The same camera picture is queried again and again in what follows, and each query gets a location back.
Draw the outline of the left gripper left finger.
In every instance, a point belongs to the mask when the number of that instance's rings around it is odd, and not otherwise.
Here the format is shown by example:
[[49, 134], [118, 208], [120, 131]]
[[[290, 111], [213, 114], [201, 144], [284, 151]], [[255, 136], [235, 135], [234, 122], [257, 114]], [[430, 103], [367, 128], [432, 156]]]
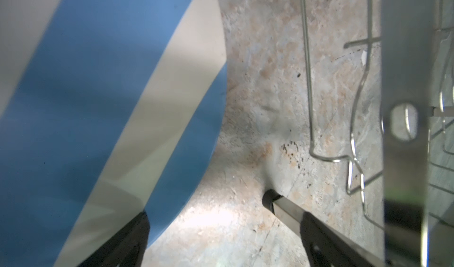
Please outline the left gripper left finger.
[[112, 236], [81, 267], [140, 267], [147, 248], [150, 222], [145, 211], [140, 212]]

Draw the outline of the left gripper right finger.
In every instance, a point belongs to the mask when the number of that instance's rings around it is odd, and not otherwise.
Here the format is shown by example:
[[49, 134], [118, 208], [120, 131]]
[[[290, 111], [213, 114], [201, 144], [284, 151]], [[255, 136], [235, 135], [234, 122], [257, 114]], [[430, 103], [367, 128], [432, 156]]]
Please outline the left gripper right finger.
[[383, 267], [377, 256], [305, 212], [300, 222], [303, 247], [312, 267]]

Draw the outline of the blue striped plate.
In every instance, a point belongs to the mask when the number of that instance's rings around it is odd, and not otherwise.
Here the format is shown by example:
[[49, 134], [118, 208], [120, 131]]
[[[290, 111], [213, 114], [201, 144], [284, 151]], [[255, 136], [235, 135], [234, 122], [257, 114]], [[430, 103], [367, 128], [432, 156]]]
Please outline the blue striped plate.
[[226, 89], [218, 0], [1, 0], [1, 265], [80, 267], [142, 211], [148, 248]]

